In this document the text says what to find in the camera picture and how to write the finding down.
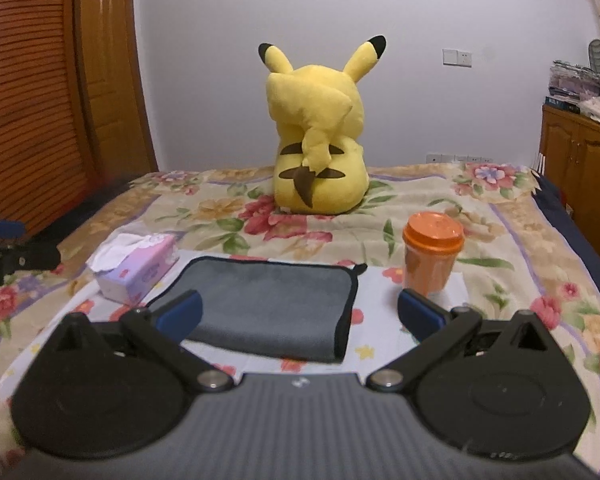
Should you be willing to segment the dark blue bed sheet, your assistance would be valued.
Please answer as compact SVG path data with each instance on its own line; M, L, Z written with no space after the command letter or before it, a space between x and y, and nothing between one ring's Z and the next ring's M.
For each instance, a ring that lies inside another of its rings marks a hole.
M532 171L532 176L535 177L539 185L533 192L536 206L540 208L550 225L562 234L570 248L581 259L600 291L600 256L568 216L560 201L558 187L536 171Z

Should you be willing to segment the yellow Pikachu plush toy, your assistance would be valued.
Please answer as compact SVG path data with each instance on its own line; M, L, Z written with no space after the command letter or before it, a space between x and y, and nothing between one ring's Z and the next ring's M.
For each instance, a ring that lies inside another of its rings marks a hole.
M361 44L342 70L294 68L284 52L260 44L270 73L265 93L279 146L273 191L277 207L293 214L343 214L361 203L370 185L358 137L364 107L358 82L384 54L378 35Z

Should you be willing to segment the white wall power strip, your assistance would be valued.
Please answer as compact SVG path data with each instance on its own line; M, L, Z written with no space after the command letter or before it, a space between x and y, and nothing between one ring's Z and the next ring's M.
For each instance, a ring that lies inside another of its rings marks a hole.
M427 164L438 164L439 162L469 162L470 164L490 164L493 159L486 156L457 155L428 153L425 162Z

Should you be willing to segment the purple tissue box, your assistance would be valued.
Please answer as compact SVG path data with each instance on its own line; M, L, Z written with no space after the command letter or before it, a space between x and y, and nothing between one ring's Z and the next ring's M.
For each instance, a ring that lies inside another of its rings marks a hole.
M171 234L118 233L87 260L102 296L137 306L178 261Z

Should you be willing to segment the orange lidded cup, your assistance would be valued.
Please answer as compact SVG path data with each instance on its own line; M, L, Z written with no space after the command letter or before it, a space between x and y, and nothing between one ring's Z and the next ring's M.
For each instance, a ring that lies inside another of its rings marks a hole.
M402 240L403 287L422 296L441 292L464 247L463 226L442 212L419 211L408 218Z

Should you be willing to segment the white wall switch plate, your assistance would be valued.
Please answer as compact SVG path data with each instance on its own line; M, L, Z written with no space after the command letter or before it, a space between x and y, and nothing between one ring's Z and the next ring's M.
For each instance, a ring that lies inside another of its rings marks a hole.
M467 51L461 51L461 50L455 50L455 49L443 49L442 50L442 63L445 66L471 67L472 66L472 54Z

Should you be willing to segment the wooden room door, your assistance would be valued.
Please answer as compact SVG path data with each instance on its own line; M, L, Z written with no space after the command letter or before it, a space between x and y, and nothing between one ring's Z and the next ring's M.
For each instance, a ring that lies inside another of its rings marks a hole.
M107 183L157 169L140 81L133 0L74 0L87 133Z

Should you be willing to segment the floral bed blanket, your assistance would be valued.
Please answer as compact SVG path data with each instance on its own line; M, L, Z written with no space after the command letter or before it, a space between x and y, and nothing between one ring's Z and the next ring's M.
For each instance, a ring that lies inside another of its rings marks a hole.
M600 291L536 206L538 187L532 170L509 165L376 169L357 210L338 217L295 217L277 211L266 168L145 174L106 196L84 219L53 229L61 253L58 268L4 279L0 379L85 287L87 258L119 226L140 220L154 231L174 233L181 248L234 258L402 270L407 218L434 210L464 228L453 281L466 285L468 306L492 320L532 310L576 368L593 407L578 451L600 472ZM0 477L23 454L7 402L0 400Z

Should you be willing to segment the wooden sideboard cabinet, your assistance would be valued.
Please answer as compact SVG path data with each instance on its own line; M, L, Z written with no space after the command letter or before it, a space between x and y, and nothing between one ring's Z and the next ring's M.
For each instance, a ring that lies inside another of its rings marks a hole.
M600 256L600 124L545 105L539 153L544 176L557 186L572 220Z

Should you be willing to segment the purple and grey towel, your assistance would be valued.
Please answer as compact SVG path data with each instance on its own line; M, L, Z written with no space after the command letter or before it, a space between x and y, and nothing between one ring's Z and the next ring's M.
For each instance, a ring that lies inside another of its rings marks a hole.
M346 355L358 277L366 264L326 266L204 256L190 260L157 309L186 290L202 318L186 337L268 358L340 363Z

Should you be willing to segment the stack of folded fabrics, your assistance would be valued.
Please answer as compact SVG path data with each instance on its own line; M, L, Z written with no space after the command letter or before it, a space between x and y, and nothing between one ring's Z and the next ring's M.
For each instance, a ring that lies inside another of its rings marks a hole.
M600 96L600 39L588 44L588 65L555 60L547 90L547 102L565 102L567 107Z

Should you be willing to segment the brown slatted wardrobe door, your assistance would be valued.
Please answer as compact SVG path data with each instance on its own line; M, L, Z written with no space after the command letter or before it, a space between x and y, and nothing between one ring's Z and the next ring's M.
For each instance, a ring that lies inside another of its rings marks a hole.
M34 235L99 178L76 68L74 0L0 0L0 220Z

